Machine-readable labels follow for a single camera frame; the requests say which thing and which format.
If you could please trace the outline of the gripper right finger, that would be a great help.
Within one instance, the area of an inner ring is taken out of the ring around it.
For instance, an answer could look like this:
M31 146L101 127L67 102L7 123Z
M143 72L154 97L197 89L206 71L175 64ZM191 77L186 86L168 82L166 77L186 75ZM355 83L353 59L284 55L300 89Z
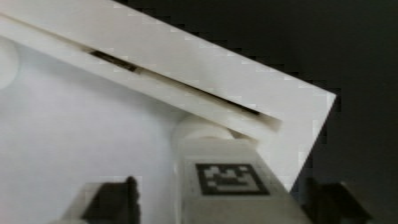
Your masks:
M373 224L373 216L348 190L346 184L321 184L309 179L303 211L312 224Z

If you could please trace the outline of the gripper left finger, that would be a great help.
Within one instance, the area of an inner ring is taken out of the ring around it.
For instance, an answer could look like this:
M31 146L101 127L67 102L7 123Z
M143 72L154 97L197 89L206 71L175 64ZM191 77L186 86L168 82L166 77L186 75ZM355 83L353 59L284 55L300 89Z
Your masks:
M78 192L58 224L140 224L138 183L86 183Z

